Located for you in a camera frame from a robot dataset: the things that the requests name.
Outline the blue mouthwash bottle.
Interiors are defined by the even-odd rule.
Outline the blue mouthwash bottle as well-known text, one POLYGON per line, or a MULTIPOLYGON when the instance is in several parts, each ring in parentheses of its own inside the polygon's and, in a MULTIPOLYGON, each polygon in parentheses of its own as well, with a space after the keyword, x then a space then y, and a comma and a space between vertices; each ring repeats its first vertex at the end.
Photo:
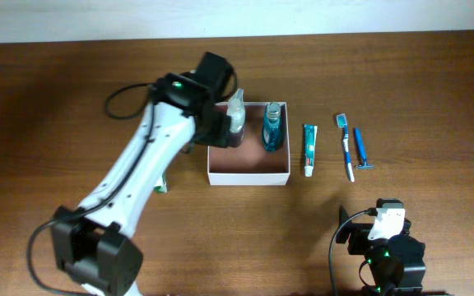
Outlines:
POLYGON ((265 108, 262 130, 263 147, 268 152, 279 149, 283 140, 281 105, 269 103, 265 108))

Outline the clear spray bottle purple liquid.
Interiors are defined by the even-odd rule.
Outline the clear spray bottle purple liquid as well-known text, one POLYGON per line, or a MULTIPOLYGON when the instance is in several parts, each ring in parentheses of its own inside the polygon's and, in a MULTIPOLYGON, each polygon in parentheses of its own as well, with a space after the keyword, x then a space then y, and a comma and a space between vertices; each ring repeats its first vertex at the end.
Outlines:
POLYGON ((230 147, 238 147, 244 139, 244 90, 239 88, 228 101, 226 115, 230 117, 230 147))

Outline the teal white toothpaste tube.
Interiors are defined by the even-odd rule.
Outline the teal white toothpaste tube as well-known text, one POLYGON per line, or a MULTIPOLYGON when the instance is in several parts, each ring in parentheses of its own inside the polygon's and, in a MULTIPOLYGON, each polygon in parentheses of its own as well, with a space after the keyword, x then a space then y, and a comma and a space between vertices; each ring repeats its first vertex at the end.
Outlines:
POLYGON ((309 178, 313 175, 315 161, 315 146, 318 127, 311 124, 304 125, 304 175, 309 178))

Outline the green white small tube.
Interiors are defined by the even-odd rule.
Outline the green white small tube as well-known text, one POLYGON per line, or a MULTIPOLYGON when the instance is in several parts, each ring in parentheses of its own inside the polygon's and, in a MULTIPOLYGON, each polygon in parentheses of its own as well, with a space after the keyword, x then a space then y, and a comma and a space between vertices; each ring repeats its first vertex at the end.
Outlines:
POLYGON ((154 192, 157 192, 157 193, 167 193, 168 192, 167 181, 166 181, 166 173, 163 173, 157 179, 156 184, 154 186, 154 192))

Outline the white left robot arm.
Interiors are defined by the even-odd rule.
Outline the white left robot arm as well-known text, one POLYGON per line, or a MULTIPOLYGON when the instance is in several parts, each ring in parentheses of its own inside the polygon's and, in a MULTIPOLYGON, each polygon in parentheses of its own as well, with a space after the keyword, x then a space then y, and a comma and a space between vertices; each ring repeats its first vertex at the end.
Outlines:
POLYGON ((147 85, 142 120, 105 178, 75 210, 46 224, 56 267, 84 295, 137 295, 142 251, 132 241, 142 210, 170 162, 188 144, 226 148, 231 74, 170 73, 147 85))

